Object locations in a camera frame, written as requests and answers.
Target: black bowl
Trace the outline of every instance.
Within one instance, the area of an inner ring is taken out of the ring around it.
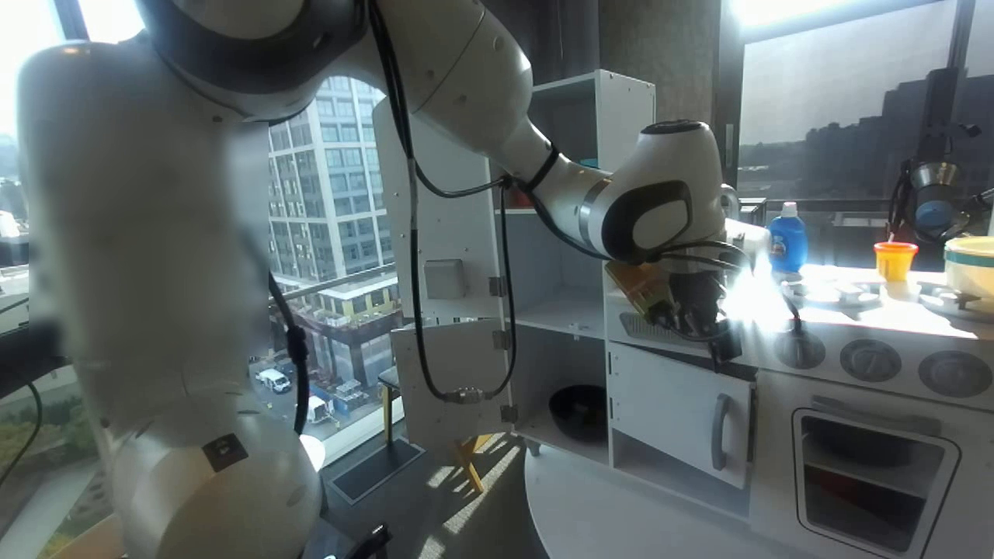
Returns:
[[[608,441],[608,407],[603,386],[569,386],[549,397],[554,418],[575,441]]]

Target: blue bottle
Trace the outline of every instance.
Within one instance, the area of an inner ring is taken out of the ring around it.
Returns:
[[[808,229],[797,218],[797,202],[781,202],[781,210],[770,221],[767,229],[773,274],[797,278],[808,260]]]

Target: sky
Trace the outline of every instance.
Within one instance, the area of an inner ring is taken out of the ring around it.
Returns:
[[[138,31],[133,0],[81,0],[92,41],[124,41]],[[52,0],[0,0],[0,137],[16,137],[19,68],[43,47],[63,43]]]
[[[898,9],[744,49],[742,142],[794,142],[809,129],[856,126],[881,113],[901,81],[946,62],[955,3]],[[994,74],[994,0],[975,3],[968,74]]]

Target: orange cup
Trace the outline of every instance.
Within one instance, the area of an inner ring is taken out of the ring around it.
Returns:
[[[876,242],[876,274],[887,284],[905,284],[913,265],[913,256],[918,256],[917,242]]]

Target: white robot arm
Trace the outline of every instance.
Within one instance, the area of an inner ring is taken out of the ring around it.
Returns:
[[[652,260],[723,239],[701,126],[646,129],[615,174],[523,117],[530,68],[476,0],[379,0],[411,113],[507,174],[577,247]],[[323,78],[382,81],[369,0],[138,0],[145,35],[34,57],[19,86],[24,196],[130,556],[295,556],[319,487],[244,387],[249,260],[225,183],[237,130]]]

